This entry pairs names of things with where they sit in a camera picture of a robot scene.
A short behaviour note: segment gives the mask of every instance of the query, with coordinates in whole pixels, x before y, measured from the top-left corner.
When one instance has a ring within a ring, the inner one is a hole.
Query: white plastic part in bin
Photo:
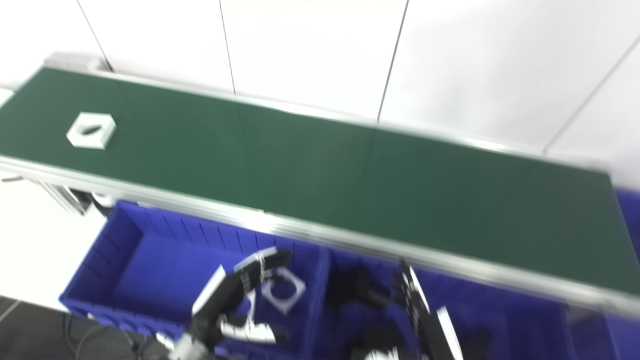
[[[80,113],[67,131],[67,139],[74,147],[105,149],[115,129],[109,114]]]
[[[276,309],[280,310],[283,315],[287,315],[289,310],[295,305],[302,294],[305,293],[307,289],[305,282],[302,281],[296,274],[292,273],[291,270],[280,267],[275,270],[275,273],[285,279],[285,281],[289,281],[293,286],[296,287],[296,292],[291,295],[288,299],[280,299],[275,297],[271,293],[271,289],[273,289],[274,281],[272,279],[267,280],[264,285],[262,285],[262,296],[271,303]]]

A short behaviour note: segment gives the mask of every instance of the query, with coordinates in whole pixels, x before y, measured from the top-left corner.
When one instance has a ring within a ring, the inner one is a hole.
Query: white square part
[[[115,129],[110,114],[80,113],[67,131],[67,138],[74,147],[104,149]]]

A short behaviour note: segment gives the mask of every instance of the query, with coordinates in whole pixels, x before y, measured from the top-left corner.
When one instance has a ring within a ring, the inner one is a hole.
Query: white floor
[[[64,310],[58,297],[103,225],[96,209],[67,213],[30,181],[0,183],[0,295]]]

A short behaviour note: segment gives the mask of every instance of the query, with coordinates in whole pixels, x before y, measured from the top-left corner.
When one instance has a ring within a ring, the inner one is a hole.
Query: dark gray floor
[[[0,297],[0,318],[14,303],[13,299]],[[0,359],[2,360],[69,360],[74,359],[72,351],[78,340],[96,322],[73,317],[71,321],[69,350],[65,341],[63,313],[27,303],[20,303],[0,320]],[[137,344],[145,338],[139,334],[127,333]],[[105,327],[87,337],[81,348],[82,360],[134,360],[135,353],[125,333],[119,329]],[[144,359],[157,360],[165,354],[164,348],[150,339],[150,346],[144,352]]]

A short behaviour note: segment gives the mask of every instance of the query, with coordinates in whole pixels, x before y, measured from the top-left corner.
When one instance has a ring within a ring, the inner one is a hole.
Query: blue storage crate
[[[71,312],[91,313],[107,325],[178,338],[193,301],[220,264],[230,271],[252,252],[274,245],[291,249],[289,268],[307,290],[288,316],[257,291],[255,317],[286,327],[291,341],[276,346],[225,340],[224,351],[250,359],[348,359],[347,344],[365,327],[389,322],[417,349],[398,305],[376,312],[357,302],[338,309],[324,303],[332,270],[365,265],[389,289],[397,263],[128,203],[113,210],[60,300]],[[431,307],[447,306],[461,339],[480,327],[491,332],[487,360],[575,360],[562,304],[426,269],[416,272]]]
[[[616,189],[618,203],[625,218],[631,242],[640,260],[640,193],[626,189]]]
[[[389,290],[398,271],[395,262],[332,250],[332,267],[345,270],[355,265],[365,265],[376,284]],[[415,270],[431,310],[447,307],[461,341],[480,328],[491,332],[487,360],[575,360],[564,304]],[[315,358],[348,359],[346,346],[362,327],[383,323],[396,324],[408,348],[418,349],[404,309],[392,304],[380,313],[352,302],[339,309],[324,307]]]
[[[289,329],[282,346],[226,341],[223,346],[279,359],[305,358],[317,299],[324,295],[328,250],[304,241],[256,233],[217,222],[134,204],[118,203],[93,247],[60,297],[76,315],[144,335],[177,339],[191,306],[218,266],[230,272],[251,253],[276,245],[292,252],[289,269],[307,290],[284,317],[257,291],[255,318]]]
[[[576,360],[640,359],[640,322],[595,314],[572,324]]]

